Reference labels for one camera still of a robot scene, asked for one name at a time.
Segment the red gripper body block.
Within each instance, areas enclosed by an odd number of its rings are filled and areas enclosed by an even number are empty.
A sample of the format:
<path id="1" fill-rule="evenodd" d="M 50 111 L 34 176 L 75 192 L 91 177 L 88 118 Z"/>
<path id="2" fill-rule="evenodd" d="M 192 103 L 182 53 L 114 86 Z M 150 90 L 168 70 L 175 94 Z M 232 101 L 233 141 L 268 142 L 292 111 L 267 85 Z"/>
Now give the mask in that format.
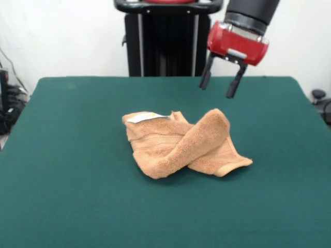
<path id="1" fill-rule="evenodd" d="M 220 21 L 214 23 L 207 38 L 210 52 L 220 57 L 231 55 L 252 66 L 260 63 L 268 47 L 264 37 Z"/>

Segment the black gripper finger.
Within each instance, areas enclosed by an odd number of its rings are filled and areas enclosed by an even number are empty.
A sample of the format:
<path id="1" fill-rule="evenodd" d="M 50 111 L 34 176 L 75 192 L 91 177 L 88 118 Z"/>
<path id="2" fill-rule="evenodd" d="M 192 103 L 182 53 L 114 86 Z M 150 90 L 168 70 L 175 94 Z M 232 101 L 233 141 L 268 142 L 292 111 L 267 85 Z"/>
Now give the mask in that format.
<path id="1" fill-rule="evenodd" d="M 247 69 L 246 64 L 240 64 L 239 65 L 239 70 L 238 70 L 234 80 L 230 83 L 228 91 L 226 93 L 226 97 L 228 99 L 234 98 L 234 96 L 236 94 L 236 91 L 237 91 L 237 88 L 240 84 L 240 81 L 241 81 L 242 77 L 244 76 L 244 74 L 246 72 L 246 69 Z"/>
<path id="2" fill-rule="evenodd" d="M 213 65 L 213 62 L 214 62 L 214 58 L 215 58 L 215 55 L 212 52 L 210 52 L 209 55 L 208 55 L 208 58 L 207 58 L 206 65 L 204 67 L 202 76 L 201 76 L 200 84 L 199 84 L 199 87 L 202 90 L 205 90 L 207 88 L 208 84 L 209 84 L 209 80 L 210 80 L 210 77 L 211 77 L 211 68 L 212 68 L 212 65 Z"/>

